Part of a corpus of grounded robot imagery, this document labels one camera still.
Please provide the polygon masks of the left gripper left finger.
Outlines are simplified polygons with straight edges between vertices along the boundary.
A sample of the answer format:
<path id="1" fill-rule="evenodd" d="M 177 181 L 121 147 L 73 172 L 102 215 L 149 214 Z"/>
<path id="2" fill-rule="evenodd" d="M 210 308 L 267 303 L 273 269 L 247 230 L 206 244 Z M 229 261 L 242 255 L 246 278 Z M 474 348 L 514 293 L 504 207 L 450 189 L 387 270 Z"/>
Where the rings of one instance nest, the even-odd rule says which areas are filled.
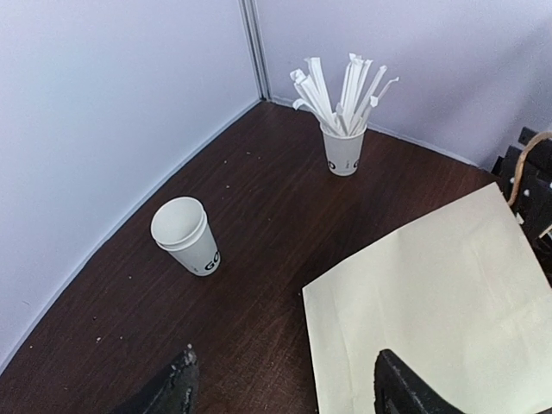
<path id="1" fill-rule="evenodd" d="M 111 413 L 194 413 L 198 388 L 198 358 L 188 344 L 138 393 Z"/>

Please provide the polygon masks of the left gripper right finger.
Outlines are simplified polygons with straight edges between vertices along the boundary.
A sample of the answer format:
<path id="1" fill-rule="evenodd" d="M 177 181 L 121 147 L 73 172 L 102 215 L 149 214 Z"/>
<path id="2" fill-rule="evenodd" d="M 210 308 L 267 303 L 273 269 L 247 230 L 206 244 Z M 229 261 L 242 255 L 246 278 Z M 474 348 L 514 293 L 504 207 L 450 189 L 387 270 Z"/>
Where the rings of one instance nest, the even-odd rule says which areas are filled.
<path id="1" fill-rule="evenodd" d="M 461 413 L 390 349 L 377 356 L 373 385 L 376 413 Z"/>

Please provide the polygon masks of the white paper bag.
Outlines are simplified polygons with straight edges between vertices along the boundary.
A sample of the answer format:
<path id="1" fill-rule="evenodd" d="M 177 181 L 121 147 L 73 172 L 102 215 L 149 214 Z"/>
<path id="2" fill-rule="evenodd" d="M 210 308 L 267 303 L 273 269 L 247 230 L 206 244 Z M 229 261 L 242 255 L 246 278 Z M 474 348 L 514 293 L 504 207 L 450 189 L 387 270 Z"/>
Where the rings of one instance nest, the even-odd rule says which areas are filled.
<path id="1" fill-rule="evenodd" d="M 394 230 L 303 289 L 322 413 L 371 413 L 392 350 L 466 413 L 551 406 L 551 289 L 495 184 Z"/>

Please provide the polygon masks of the white paper cup stack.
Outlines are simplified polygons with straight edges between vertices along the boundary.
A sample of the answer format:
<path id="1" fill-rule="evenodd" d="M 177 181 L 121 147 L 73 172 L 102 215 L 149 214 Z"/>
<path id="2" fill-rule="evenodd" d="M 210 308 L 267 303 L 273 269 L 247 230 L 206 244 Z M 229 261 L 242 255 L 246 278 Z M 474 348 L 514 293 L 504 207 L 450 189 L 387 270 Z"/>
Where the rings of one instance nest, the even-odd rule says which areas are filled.
<path id="1" fill-rule="evenodd" d="M 152 218 L 150 233 L 161 249 L 196 276 L 208 276 L 221 264 L 206 211 L 195 198 L 180 197 L 163 204 Z"/>

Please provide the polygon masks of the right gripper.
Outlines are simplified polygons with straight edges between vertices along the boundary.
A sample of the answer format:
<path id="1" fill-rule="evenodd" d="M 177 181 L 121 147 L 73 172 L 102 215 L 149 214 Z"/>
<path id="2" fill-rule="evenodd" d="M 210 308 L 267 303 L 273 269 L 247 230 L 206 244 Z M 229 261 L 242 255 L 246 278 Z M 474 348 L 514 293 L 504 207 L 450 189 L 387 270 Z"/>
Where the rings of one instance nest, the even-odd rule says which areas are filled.
<path id="1" fill-rule="evenodd" d="M 508 147 L 492 168 L 506 199 L 516 191 L 510 208 L 544 271 L 551 274 L 551 139 L 531 145 L 537 136 L 523 127 L 520 147 Z"/>

